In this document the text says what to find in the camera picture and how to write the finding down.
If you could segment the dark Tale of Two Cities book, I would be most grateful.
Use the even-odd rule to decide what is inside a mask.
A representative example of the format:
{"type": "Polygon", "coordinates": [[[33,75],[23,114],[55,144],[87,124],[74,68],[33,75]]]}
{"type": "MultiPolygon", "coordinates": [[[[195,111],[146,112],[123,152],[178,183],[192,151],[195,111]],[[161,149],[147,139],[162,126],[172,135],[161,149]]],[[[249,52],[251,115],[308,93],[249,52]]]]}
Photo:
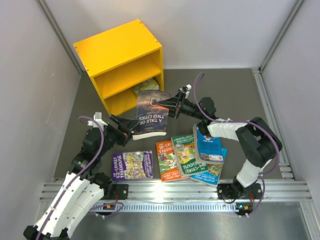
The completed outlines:
{"type": "Polygon", "coordinates": [[[139,93],[136,118],[140,122],[133,130],[134,141],[167,134],[169,110],[158,103],[169,98],[169,93],[160,90],[144,90],[139,93]]]}

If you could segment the lime 65-storey treehouse book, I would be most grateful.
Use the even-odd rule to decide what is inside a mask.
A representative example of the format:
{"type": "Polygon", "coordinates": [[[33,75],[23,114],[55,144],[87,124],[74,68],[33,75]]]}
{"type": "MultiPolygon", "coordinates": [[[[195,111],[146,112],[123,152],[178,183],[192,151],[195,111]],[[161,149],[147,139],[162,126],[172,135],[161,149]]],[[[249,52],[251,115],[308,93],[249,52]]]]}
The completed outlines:
{"type": "Polygon", "coordinates": [[[143,82],[140,82],[134,85],[131,89],[138,96],[141,91],[147,91],[147,90],[158,91],[160,87],[154,78],[149,78],[143,82]]]}

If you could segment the purple 52-storey treehouse book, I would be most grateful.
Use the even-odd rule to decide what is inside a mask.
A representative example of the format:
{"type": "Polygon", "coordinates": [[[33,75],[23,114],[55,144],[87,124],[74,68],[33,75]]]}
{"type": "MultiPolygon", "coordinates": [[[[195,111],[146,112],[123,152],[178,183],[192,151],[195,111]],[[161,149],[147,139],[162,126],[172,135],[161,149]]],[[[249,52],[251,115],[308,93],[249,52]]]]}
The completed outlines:
{"type": "Polygon", "coordinates": [[[154,177],[151,150],[114,153],[111,163],[111,179],[116,182],[154,177]]]}

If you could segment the blue thick paperback book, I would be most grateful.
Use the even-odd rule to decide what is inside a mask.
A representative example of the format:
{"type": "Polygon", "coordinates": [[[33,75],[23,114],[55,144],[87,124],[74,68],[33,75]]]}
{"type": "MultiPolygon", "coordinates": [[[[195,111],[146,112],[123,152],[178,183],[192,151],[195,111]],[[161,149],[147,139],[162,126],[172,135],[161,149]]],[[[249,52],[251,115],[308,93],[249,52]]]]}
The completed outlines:
{"type": "Polygon", "coordinates": [[[204,164],[224,164],[225,157],[219,137],[202,135],[198,125],[193,126],[195,160],[204,164]]]}

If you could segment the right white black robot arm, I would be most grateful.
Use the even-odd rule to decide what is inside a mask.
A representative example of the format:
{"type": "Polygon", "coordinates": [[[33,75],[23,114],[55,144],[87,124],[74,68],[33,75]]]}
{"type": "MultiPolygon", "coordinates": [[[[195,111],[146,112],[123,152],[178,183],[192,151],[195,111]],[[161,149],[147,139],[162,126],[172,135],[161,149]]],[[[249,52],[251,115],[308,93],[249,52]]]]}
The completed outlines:
{"type": "Polygon", "coordinates": [[[198,119],[200,122],[197,128],[206,137],[239,142],[246,160],[230,187],[221,190],[221,199],[237,200],[249,196],[263,169],[283,148],[281,141],[260,117],[244,122],[216,117],[215,104],[210,97],[203,97],[198,103],[192,103],[187,99],[186,93],[179,91],[165,100],[152,99],[150,104],[164,107],[168,110],[169,117],[174,119],[180,114],[198,119]]]}

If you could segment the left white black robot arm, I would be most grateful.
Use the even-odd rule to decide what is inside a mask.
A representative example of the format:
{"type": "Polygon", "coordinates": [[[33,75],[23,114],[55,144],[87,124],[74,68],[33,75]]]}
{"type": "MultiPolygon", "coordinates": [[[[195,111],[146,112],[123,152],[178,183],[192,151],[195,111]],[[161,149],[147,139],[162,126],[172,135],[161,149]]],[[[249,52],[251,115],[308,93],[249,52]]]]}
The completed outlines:
{"type": "Polygon", "coordinates": [[[132,139],[140,120],[113,114],[109,118],[116,127],[104,122],[100,112],[93,117],[78,117],[90,128],[53,201],[42,217],[24,230],[27,240],[69,240],[94,204],[113,194],[113,181],[99,172],[101,158],[115,145],[124,147],[132,139]]]}

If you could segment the green 104-storey treehouse book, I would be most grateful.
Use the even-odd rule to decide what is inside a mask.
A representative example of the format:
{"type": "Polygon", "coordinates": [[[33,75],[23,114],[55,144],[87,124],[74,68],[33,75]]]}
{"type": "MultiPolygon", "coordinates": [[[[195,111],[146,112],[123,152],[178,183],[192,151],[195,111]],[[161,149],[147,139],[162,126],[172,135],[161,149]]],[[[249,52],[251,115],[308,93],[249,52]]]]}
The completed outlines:
{"type": "Polygon", "coordinates": [[[171,143],[182,177],[201,174],[209,170],[205,163],[196,161],[195,139],[193,134],[173,136],[171,143]]]}

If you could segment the orange 78-storey treehouse book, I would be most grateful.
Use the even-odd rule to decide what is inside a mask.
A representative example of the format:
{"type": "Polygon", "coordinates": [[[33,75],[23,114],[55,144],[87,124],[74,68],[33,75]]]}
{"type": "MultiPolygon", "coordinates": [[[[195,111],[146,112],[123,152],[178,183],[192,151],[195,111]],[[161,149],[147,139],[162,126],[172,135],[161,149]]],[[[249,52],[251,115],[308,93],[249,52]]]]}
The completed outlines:
{"type": "Polygon", "coordinates": [[[188,178],[183,177],[180,173],[171,141],[157,142],[156,151],[162,182],[172,182],[188,178]]]}

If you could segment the yellow wooden shelf box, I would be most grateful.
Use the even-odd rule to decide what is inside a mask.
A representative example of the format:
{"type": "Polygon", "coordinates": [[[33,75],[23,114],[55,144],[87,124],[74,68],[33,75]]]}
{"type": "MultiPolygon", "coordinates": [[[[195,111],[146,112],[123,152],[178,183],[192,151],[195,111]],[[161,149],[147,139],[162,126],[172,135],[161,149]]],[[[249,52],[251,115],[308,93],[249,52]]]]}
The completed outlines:
{"type": "Polygon", "coordinates": [[[136,86],[155,79],[164,90],[163,47],[140,19],[73,44],[108,114],[137,105],[136,86]]]}

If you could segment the light blue treehouse book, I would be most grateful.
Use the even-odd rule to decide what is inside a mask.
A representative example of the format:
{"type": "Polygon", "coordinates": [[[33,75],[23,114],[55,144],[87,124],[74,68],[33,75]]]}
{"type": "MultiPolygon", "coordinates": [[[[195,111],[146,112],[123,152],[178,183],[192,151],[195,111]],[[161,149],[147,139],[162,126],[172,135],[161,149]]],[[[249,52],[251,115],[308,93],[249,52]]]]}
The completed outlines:
{"type": "Polygon", "coordinates": [[[217,188],[221,176],[223,164],[207,164],[208,171],[190,175],[191,180],[217,188]]]}

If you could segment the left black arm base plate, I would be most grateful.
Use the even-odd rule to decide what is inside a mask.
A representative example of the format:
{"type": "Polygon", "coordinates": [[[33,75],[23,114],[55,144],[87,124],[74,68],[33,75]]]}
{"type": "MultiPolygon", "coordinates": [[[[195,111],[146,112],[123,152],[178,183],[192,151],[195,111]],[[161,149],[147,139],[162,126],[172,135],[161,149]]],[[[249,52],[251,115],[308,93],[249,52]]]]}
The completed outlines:
{"type": "Polygon", "coordinates": [[[128,184],[113,184],[111,193],[109,195],[110,200],[126,200],[129,194],[129,185],[128,184]]]}

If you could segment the aluminium mounting rail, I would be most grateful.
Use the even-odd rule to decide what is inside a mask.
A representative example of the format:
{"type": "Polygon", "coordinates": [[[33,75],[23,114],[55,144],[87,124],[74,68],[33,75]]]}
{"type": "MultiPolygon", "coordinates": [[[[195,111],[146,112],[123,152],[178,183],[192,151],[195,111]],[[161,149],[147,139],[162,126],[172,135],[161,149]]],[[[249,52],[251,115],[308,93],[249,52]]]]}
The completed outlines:
{"type": "MultiPolygon", "coordinates": [[[[217,188],[191,180],[183,179],[161,182],[158,179],[134,180],[119,184],[128,184],[128,197],[119,200],[124,204],[125,212],[238,212],[239,208],[250,203],[263,202],[291,203],[310,202],[312,196],[304,181],[266,179],[258,181],[262,195],[259,199],[218,199],[217,188]]],[[[102,198],[100,203],[115,200],[102,198]]]]}

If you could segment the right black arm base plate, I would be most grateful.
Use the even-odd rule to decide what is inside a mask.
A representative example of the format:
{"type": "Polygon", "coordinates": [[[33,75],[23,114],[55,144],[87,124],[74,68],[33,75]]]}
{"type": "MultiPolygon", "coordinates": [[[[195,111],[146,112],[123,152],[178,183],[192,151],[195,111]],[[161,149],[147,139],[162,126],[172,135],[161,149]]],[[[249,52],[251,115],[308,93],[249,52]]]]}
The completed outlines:
{"type": "Polygon", "coordinates": [[[249,200],[250,197],[258,200],[262,196],[262,188],[259,183],[254,183],[249,187],[233,183],[219,183],[217,185],[217,195],[218,199],[224,201],[249,200]]]}

